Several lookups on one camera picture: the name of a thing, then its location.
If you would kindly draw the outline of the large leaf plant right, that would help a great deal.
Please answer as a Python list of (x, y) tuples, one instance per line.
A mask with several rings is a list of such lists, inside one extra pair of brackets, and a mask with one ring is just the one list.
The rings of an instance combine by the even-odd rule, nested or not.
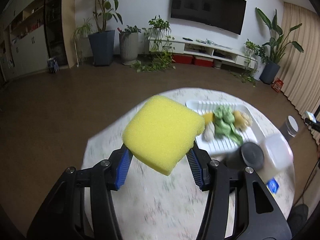
[(285, 49), (288, 45), (292, 45), (300, 53), (304, 53), (303, 47), (297, 41), (289, 40), (289, 35), (299, 29), (303, 24), (292, 26), (289, 32), (285, 35), (282, 28), (278, 25), (277, 11), (275, 10), (274, 17), (270, 20), (265, 13), (255, 8), (256, 14), (262, 20), (263, 24), (267, 26), (270, 39), (266, 43), (257, 47), (257, 55), (266, 63), (265, 68), (259, 79), (266, 85), (274, 82), (274, 78), (280, 70), (280, 61), (285, 55)]

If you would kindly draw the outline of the green satin cloth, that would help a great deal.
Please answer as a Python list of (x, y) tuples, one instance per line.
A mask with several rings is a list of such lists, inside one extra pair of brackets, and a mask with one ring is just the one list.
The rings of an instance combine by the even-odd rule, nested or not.
[(215, 111), (215, 137), (222, 139), (224, 137), (234, 141), (238, 146), (243, 144), (242, 136), (236, 131), (234, 126), (234, 116), (231, 107), (220, 105)]

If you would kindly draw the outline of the red storage box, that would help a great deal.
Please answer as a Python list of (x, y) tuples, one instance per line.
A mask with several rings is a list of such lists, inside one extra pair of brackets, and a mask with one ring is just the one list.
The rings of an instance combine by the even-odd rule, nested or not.
[(172, 61), (179, 64), (193, 64), (194, 57), (192, 55), (174, 54)]
[(202, 67), (214, 67), (214, 60), (208, 57), (195, 56), (194, 64)]

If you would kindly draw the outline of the white knitted cloth roll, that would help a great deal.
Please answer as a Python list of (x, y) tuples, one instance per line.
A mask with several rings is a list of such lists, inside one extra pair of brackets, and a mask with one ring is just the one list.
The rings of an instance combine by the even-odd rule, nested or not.
[(203, 133), (203, 138), (207, 142), (210, 142), (215, 138), (215, 126), (212, 121), (206, 124), (204, 133)]

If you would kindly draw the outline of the translucent plastic storage box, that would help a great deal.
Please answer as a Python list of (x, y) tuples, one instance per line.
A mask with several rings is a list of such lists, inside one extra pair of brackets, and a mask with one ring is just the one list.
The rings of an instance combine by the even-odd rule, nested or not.
[(264, 164), (258, 174), (265, 184), (293, 166), (293, 152), (281, 133), (266, 137), (258, 145), (264, 154)]

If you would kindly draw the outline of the blue bag on floor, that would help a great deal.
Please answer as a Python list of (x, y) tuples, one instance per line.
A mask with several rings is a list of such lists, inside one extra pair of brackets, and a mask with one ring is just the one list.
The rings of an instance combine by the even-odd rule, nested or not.
[(50, 74), (55, 74), (59, 71), (59, 65), (57, 63), (56, 57), (49, 58), (47, 61), (47, 65), (48, 65), (48, 72)]

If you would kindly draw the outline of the round yellow sponge ball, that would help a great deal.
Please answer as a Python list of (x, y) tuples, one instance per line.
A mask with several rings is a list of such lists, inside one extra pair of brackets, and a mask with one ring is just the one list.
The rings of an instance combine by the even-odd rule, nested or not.
[(240, 111), (234, 111), (234, 126), (237, 129), (243, 129), (243, 126), (245, 125), (245, 119), (242, 116), (242, 113)]

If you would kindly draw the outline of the trailing plant on console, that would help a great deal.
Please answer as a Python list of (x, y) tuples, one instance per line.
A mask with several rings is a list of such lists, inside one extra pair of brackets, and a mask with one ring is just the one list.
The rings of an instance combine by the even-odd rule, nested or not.
[(254, 59), (259, 58), (262, 63), (266, 63), (268, 56), (266, 55), (265, 46), (255, 44), (254, 42), (247, 39), (245, 45), (245, 66), (244, 69), (236, 74), (235, 71), (229, 71), (231, 75), (241, 80), (242, 83), (251, 83), (252, 87), (257, 86), (257, 81), (254, 78), (255, 73), (258, 71), (258, 63)]

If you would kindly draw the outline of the red storage box left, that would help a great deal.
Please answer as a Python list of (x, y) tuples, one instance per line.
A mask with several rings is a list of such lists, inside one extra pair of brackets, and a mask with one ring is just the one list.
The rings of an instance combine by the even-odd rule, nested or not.
[(194, 57), (192, 55), (174, 54), (172, 61), (179, 64), (193, 64)]

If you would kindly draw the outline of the cream chenille loop scrubber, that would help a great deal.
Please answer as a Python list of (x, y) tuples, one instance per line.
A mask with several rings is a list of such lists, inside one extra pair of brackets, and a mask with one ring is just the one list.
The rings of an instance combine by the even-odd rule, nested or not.
[(242, 124), (240, 125), (239, 129), (244, 131), (248, 127), (252, 126), (253, 121), (252, 121), (252, 118), (249, 115), (247, 115), (246, 113), (241, 112), (240, 114), (242, 116), (243, 121), (242, 121)]

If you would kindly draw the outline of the tan peanut-shaped sponge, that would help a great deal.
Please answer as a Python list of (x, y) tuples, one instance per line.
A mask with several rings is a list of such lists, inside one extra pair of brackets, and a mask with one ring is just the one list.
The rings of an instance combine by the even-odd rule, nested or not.
[(213, 112), (209, 112), (206, 114), (203, 114), (202, 117), (204, 118), (204, 123), (207, 126), (210, 122), (215, 121), (215, 114)]

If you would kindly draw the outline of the white cabinet shelving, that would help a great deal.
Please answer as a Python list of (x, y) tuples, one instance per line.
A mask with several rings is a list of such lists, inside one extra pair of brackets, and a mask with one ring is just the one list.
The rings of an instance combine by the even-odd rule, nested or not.
[(1, 71), (5, 80), (44, 72), (48, 49), (45, 0), (10, 0), (1, 14)]

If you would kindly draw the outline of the trailing green plant centre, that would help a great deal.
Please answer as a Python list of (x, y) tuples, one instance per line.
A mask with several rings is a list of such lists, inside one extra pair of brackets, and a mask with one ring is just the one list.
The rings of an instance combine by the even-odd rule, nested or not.
[(173, 40), (170, 23), (156, 15), (148, 21), (148, 27), (143, 28), (147, 59), (131, 64), (131, 67), (140, 72), (160, 72), (167, 69), (176, 69), (173, 65)]

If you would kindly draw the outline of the yellow square sponge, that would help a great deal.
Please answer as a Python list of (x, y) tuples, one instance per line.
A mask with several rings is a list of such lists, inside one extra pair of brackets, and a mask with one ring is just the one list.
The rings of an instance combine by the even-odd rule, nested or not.
[(204, 131), (195, 111), (165, 96), (151, 97), (123, 131), (124, 145), (145, 165), (168, 176)]

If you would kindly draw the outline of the black cylindrical speaker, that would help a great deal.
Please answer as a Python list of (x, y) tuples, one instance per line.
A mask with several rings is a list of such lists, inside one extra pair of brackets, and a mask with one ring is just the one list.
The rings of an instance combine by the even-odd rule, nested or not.
[(259, 145), (246, 142), (234, 152), (226, 155), (222, 162), (231, 169), (243, 170), (245, 167), (251, 167), (259, 171), (264, 165), (264, 153)]

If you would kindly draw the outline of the grey cylindrical trash bin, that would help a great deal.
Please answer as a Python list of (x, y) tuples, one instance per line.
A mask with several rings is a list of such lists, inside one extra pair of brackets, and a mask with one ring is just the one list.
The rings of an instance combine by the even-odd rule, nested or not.
[(299, 127), (294, 117), (289, 115), (279, 128), (279, 131), (287, 140), (287, 142), (293, 139), (299, 132)]

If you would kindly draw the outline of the plant in ribbed grey pot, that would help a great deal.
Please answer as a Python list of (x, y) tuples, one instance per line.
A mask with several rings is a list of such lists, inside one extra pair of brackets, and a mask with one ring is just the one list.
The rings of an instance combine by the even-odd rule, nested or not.
[(123, 65), (131, 65), (137, 61), (138, 57), (138, 38), (141, 29), (135, 26), (127, 26), (119, 31), (120, 57)]

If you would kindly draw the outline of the white plastic tray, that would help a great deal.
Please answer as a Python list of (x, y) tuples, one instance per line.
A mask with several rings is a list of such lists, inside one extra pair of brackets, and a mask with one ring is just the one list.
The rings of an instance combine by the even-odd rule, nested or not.
[(258, 144), (266, 138), (253, 114), (243, 104), (196, 100), (185, 104), (205, 118), (205, 130), (195, 141), (210, 156), (231, 153), (245, 142)]

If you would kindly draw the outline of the wall-mounted black television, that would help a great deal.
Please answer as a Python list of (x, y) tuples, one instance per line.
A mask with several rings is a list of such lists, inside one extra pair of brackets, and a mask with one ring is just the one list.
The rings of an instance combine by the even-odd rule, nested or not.
[(172, 0), (171, 17), (241, 34), (246, 0)]

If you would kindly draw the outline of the small red packet on floor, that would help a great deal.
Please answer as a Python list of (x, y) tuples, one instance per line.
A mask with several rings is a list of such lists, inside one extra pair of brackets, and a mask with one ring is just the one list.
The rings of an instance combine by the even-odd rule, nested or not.
[(276, 78), (275, 81), (272, 83), (271, 87), (274, 91), (279, 93), (283, 87), (283, 81), (280, 78)]

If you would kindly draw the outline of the tall plant dark pot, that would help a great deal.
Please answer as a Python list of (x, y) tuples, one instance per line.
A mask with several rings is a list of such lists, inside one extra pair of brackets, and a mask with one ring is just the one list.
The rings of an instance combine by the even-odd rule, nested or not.
[(96, 67), (109, 66), (113, 62), (114, 30), (107, 30), (111, 19), (123, 23), (118, 13), (119, 0), (94, 0), (93, 18), (97, 32), (88, 36)]

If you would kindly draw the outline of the white tv console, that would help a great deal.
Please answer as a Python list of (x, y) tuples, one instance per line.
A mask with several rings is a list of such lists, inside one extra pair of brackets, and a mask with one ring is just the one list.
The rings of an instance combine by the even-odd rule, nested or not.
[(208, 57), (223, 64), (244, 68), (245, 55), (244, 51), (227, 48), (224, 46), (202, 43), (199, 41), (189, 41), (182, 37), (173, 37), (173, 48), (175, 54), (185, 54), (193, 56)]

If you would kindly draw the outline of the red storage box right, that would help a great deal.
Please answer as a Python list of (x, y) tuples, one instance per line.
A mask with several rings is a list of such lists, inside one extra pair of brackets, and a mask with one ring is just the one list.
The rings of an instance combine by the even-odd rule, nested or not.
[(194, 64), (202, 67), (214, 67), (214, 60), (208, 57), (195, 56)]

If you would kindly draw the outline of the beige curtain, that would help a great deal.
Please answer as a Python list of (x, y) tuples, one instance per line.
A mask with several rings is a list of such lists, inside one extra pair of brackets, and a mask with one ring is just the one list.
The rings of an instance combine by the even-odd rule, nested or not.
[(300, 115), (315, 113), (319, 106), (319, 16), (303, 7), (285, 3), (281, 27), (287, 33), (295, 25), (302, 26), (289, 35), (304, 49), (300, 53), (287, 46), (280, 61), (277, 77), (283, 81), (281, 91)]

